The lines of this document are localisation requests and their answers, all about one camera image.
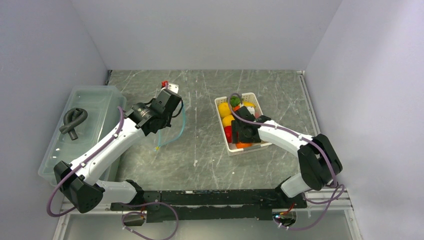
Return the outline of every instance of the grey marble floor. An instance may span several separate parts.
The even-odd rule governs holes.
[[[255,93],[264,115],[303,134],[314,134],[307,102],[290,70],[114,70],[109,85],[127,98],[128,110],[158,95],[161,81],[179,85],[186,125],[179,140],[155,150],[157,134],[140,140],[121,157],[117,181],[131,179],[145,190],[267,189],[299,172],[297,158],[271,145],[228,156],[214,99]],[[181,130],[182,117],[161,132],[162,142]]]

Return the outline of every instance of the orange fruit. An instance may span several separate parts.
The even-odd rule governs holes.
[[[242,142],[238,142],[235,144],[235,147],[238,149],[244,149],[244,148],[248,148],[252,146],[252,143],[242,143]]]

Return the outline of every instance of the coiled black tube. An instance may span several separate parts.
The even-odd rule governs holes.
[[[75,127],[82,124],[89,114],[85,109],[82,108],[73,108],[65,113],[63,116],[63,126],[59,127],[59,131],[62,134],[69,134],[70,139],[73,141],[78,139],[77,132]]]

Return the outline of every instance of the blue cable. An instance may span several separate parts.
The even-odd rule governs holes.
[[[182,127],[181,127],[181,131],[179,131],[178,136],[176,136],[172,140],[169,140],[169,141],[161,144],[161,130],[158,130],[157,131],[157,134],[158,134],[157,147],[155,148],[155,150],[157,151],[160,147],[167,145],[167,144],[170,144],[170,143],[174,142],[175,140],[179,139],[181,137],[181,135],[183,135],[183,131],[184,131],[185,127],[186,127],[186,109],[184,108],[184,104],[183,104],[182,105]]]

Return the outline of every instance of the yellow fruit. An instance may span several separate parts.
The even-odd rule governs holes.
[[[223,102],[218,106],[219,116],[223,119],[228,115],[231,115],[231,110],[228,107],[228,103]]]
[[[222,119],[222,125],[225,127],[231,126],[231,121],[235,120],[233,115],[228,115]]]
[[[248,102],[248,101],[244,101],[243,105],[246,106],[246,107],[255,107],[255,105],[253,103]]]

